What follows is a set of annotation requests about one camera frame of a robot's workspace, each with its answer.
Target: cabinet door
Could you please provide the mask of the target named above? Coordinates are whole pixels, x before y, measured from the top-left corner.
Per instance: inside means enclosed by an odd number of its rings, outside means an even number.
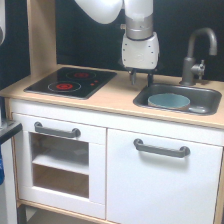
[[[133,144],[179,150],[175,158],[139,152]],[[222,148],[169,138],[108,131],[107,219],[122,224],[212,224]]]
[[[105,219],[106,129],[19,114],[13,118],[23,125],[15,136],[19,198]],[[64,137],[74,129],[79,137]]]

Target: oven window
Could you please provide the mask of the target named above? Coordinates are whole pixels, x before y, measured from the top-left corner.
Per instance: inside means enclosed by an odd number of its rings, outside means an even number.
[[[89,144],[30,133],[33,185],[89,197]]]

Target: dark wall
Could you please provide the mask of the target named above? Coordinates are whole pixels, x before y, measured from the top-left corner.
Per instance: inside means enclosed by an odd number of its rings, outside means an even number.
[[[0,89],[30,74],[26,0],[6,0],[6,39],[0,46]]]
[[[88,67],[122,70],[122,11],[112,24],[97,24],[74,0],[56,0],[58,62]],[[154,30],[160,42],[160,74],[181,76],[190,34],[199,28],[212,28],[218,39],[218,56],[208,56],[208,38],[198,38],[195,56],[206,60],[205,79],[224,80],[224,2],[220,0],[154,0]]]

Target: stainless steel sink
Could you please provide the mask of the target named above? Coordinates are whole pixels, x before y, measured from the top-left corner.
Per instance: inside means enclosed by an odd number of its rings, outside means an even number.
[[[186,111],[176,109],[164,109],[148,105],[148,98],[155,94],[174,93],[185,96],[190,99],[190,107]],[[172,86],[166,84],[152,84],[145,87],[134,99],[134,104],[145,108],[155,108],[159,110],[169,110],[195,115],[211,115],[215,114],[222,94],[211,89],[200,89],[184,86]]]

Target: wooden countertop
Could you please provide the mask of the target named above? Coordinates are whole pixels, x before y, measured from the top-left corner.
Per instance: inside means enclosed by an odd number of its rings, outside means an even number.
[[[73,66],[58,65],[58,68],[56,68],[55,70],[61,67]],[[132,86],[127,72],[117,72],[118,75],[115,78],[113,78],[109,83],[98,90],[88,100],[78,100],[65,97],[26,93],[23,91],[26,87],[39,81],[50,73],[45,74],[41,77],[28,76],[2,90],[0,92],[0,96],[224,129],[224,82],[203,81],[202,84],[199,83],[195,86],[198,88],[217,90],[223,95],[216,114],[200,116],[158,109],[142,108],[133,104],[134,98],[147,84],[146,74],[138,74],[137,83],[136,85]],[[177,77],[160,75],[154,76],[154,83],[178,85],[180,80],[181,78]]]

